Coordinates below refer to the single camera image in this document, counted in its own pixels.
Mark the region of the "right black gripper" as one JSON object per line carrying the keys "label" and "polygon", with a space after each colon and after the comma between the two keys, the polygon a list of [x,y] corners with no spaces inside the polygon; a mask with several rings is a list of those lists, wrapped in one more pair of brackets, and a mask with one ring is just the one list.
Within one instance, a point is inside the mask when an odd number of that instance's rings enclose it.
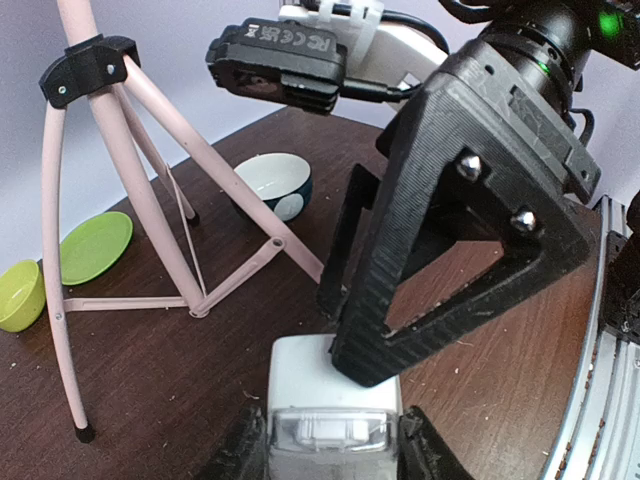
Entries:
{"label": "right black gripper", "polygon": [[[562,116],[481,39],[427,77],[376,146],[389,164],[332,346],[334,367],[366,387],[583,264],[593,238],[563,195],[588,203],[601,175]],[[391,332],[398,286],[463,239],[497,240],[502,257]]]}

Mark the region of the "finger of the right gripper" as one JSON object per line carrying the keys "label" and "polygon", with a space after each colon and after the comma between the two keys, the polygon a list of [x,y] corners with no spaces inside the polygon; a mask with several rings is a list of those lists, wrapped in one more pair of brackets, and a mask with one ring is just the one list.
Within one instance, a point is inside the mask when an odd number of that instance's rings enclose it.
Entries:
{"label": "finger of the right gripper", "polygon": [[380,180],[361,164],[353,167],[316,295],[320,310],[329,320],[340,318],[347,300],[348,290],[342,280],[361,213],[373,208],[379,184]]}

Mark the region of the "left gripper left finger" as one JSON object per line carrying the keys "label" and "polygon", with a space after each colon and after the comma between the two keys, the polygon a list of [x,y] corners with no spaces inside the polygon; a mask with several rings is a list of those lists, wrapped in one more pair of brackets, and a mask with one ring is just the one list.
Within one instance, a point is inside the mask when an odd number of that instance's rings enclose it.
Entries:
{"label": "left gripper left finger", "polygon": [[267,479],[267,423],[258,406],[243,409],[198,479]]}

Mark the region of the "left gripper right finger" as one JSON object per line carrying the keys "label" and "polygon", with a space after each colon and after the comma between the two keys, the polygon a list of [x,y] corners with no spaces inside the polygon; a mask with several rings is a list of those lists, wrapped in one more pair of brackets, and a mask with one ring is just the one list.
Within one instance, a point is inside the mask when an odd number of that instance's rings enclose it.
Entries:
{"label": "left gripper right finger", "polygon": [[400,417],[398,447],[398,479],[473,480],[418,406]]}

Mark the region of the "white metronome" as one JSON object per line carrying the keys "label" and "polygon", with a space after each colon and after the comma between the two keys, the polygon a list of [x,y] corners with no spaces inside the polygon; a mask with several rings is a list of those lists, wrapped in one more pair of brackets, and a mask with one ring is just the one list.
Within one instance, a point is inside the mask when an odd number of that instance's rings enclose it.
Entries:
{"label": "white metronome", "polygon": [[271,479],[393,479],[400,381],[363,387],[331,363],[330,334],[276,340],[267,395]]}

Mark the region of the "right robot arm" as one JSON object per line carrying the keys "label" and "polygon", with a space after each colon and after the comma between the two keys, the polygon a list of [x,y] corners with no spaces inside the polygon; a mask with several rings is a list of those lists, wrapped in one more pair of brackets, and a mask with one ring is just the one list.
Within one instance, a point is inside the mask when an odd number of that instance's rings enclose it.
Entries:
{"label": "right robot arm", "polygon": [[[593,237],[577,203],[600,169],[594,120],[574,131],[572,96],[592,52],[639,66],[635,1],[449,1],[482,32],[419,86],[378,137],[382,178],[356,166],[318,290],[337,322],[333,366],[372,387],[415,366],[584,263]],[[397,288],[458,241],[502,257],[398,331]]]}

